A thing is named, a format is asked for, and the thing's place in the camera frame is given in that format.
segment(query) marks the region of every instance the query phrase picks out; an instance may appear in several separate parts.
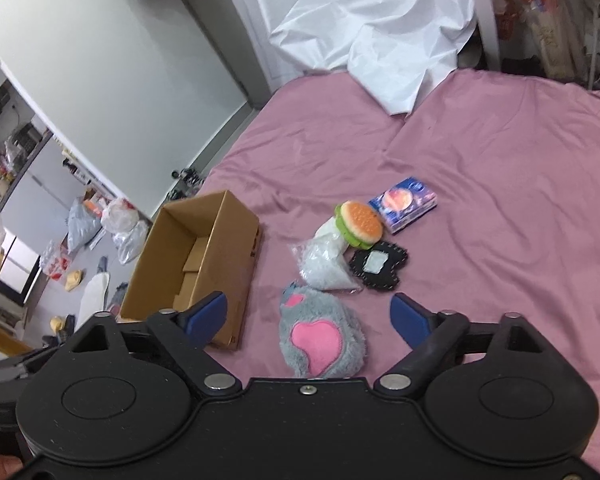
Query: bed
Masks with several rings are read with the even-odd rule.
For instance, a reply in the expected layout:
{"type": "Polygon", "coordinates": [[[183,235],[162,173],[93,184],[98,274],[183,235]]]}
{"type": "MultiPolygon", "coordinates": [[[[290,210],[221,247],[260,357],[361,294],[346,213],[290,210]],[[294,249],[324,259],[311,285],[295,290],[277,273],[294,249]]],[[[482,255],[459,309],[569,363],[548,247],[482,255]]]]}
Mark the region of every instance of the bed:
{"type": "MultiPolygon", "coordinates": [[[[408,249],[398,289],[472,320],[524,314],[600,401],[600,99],[575,85],[457,70],[406,120],[346,73],[280,89],[206,181],[264,226],[241,347],[213,356],[246,382],[288,377],[278,303],[298,278],[288,245],[344,200],[414,175],[439,205],[388,238],[408,249]]],[[[369,381],[408,352],[390,293],[341,293],[368,341],[369,381]]],[[[584,455],[600,470],[600,423],[584,455]]]]}

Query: silver bolt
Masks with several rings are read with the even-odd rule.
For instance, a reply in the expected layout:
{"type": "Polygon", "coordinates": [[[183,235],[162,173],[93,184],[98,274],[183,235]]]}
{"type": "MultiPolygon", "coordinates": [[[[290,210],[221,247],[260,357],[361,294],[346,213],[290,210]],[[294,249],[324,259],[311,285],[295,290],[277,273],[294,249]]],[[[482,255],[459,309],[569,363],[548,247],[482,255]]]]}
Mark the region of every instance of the silver bolt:
{"type": "Polygon", "coordinates": [[[300,393],[303,395],[313,395],[318,393],[318,388],[311,386],[310,384],[306,384],[305,386],[300,386],[300,393]]]}
{"type": "Polygon", "coordinates": [[[235,377],[229,374],[212,374],[205,378],[205,386],[211,390],[227,390],[235,384],[235,377]]]}
{"type": "Polygon", "coordinates": [[[387,374],[380,377],[380,384],[387,390],[404,390],[411,386],[411,379],[402,374],[387,374]]]}

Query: white square patch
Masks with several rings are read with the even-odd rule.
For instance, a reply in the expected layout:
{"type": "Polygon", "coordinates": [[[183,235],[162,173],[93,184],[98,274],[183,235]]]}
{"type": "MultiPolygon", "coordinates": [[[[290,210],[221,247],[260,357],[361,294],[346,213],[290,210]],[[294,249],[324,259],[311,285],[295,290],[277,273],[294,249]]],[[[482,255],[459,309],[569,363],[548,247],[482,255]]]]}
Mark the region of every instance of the white square patch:
{"type": "Polygon", "coordinates": [[[382,251],[371,251],[362,270],[371,274],[379,274],[384,267],[384,263],[388,259],[389,255],[387,253],[383,253],[382,251]]]}

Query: purple package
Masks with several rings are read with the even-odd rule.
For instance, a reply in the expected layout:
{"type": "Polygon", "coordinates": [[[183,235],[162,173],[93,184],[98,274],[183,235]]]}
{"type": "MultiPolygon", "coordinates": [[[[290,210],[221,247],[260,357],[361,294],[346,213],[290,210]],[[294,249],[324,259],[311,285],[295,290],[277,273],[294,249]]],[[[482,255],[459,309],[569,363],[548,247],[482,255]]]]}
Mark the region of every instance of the purple package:
{"type": "Polygon", "coordinates": [[[436,194],[416,178],[409,177],[369,201],[391,234],[397,233],[438,204],[436,194]]]}

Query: open cardboard box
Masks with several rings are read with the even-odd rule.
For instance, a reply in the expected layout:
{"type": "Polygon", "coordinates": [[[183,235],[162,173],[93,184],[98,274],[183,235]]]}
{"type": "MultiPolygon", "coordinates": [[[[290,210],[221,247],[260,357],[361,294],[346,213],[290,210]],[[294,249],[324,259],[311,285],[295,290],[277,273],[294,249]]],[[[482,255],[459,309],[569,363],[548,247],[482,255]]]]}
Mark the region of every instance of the open cardboard box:
{"type": "Polygon", "coordinates": [[[259,225],[258,217],[229,191],[164,205],[138,259],[120,317],[144,320],[162,308],[182,312],[219,290],[228,311],[213,343],[237,348],[259,225]]]}

